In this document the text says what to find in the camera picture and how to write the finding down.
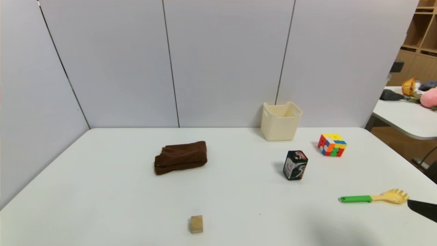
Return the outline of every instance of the cream plastic basket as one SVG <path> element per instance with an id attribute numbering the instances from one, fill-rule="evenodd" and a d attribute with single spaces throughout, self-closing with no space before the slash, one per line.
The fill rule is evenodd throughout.
<path id="1" fill-rule="evenodd" d="M 292 102 L 285 105 L 263 104 L 261 132 L 268 141 L 293 140 L 302 111 Z"/>

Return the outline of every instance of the yellow slotted spatula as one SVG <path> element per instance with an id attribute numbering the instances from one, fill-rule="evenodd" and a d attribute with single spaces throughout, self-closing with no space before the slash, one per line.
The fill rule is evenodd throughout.
<path id="1" fill-rule="evenodd" d="M 372 202 L 372 201 L 384 201 L 395 204 L 403 204 L 408 199 L 407 193 L 403 194 L 403 190 L 391 189 L 379 196 L 353 196 L 353 197 L 340 197 L 340 201 L 344 203 L 349 202 Z"/>

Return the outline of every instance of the green handle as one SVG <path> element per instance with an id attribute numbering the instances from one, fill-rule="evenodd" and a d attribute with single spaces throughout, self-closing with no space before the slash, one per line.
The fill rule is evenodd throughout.
<path id="1" fill-rule="evenodd" d="M 341 202 L 372 202 L 370 196 L 340 197 Z"/>

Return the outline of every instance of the wooden block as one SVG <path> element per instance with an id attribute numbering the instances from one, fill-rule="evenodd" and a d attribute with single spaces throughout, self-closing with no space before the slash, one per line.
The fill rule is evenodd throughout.
<path id="1" fill-rule="evenodd" d="M 203 219 L 202 215 L 191 217 L 191 233 L 203 232 Z"/>

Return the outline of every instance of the black can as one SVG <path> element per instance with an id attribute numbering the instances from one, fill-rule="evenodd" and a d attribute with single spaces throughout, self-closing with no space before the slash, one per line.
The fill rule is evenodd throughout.
<path id="1" fill-rule="evenodd" d="M 288 180 L 302 179 L 308 158 L 300 150 L 290 150 L 284 164 L 284 174 Z"/>

